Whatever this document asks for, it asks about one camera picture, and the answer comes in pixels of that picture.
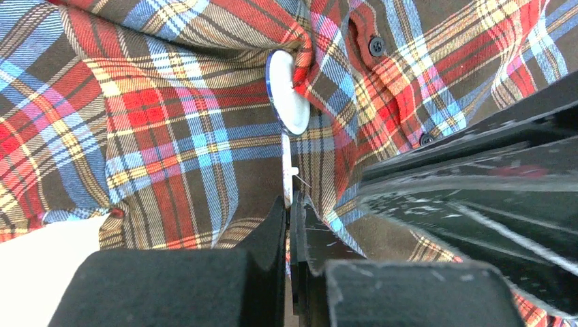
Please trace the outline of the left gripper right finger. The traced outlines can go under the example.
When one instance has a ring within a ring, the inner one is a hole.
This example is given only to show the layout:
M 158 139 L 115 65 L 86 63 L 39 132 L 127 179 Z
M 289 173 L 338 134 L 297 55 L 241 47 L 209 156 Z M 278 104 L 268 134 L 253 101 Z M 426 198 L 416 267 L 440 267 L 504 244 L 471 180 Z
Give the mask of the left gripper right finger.
M 368 260 L 321 222 L 300 191 L 288 226 L 293 312 L 301 326 L 523 325 L 493 266 Z

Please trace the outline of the plaid flannel shirt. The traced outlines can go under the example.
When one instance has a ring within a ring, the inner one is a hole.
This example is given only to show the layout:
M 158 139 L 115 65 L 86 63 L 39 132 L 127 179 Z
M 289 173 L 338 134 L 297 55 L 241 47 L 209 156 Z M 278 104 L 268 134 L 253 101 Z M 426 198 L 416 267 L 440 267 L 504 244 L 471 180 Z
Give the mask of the plaid flannel shirt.
M 268 55 L 311 104 L 304 188 L 373 260 L 457 261 L 354 200 L 363 169 L 577 70 L 576 1 L 2 1 L 1 325 L 100 249 L 231 248 L 282 192 Z

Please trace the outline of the silver brooch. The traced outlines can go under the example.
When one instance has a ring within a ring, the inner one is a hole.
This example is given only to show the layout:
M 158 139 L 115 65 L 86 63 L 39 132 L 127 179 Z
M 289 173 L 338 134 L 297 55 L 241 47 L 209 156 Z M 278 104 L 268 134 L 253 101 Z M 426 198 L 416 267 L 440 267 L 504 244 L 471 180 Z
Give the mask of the silver brooch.
M 293 177 L 299 174 L 299 169 L 292 165 L 290 137 L 286 132 L 281 133 L 282 146 L 282 185 L 284 205 L 289 209 L 293 203 Z

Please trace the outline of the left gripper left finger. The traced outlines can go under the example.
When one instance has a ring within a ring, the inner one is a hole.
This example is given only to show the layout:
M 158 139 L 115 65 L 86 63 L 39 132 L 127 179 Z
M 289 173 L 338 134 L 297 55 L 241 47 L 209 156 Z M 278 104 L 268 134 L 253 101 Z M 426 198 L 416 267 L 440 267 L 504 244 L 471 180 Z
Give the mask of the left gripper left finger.
M 114 249 L 77 269 L 51 326 L 282 326 L 286 210 L 236 247 Z

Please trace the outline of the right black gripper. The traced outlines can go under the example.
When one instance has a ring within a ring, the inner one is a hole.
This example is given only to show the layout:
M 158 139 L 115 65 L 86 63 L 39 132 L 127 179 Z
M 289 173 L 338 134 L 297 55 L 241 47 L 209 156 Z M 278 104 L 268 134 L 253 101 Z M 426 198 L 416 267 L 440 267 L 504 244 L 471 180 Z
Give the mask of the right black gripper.
M 487 262 L 535 305 L 577 316 L 577 74 L 368 167 L 360 209 Z

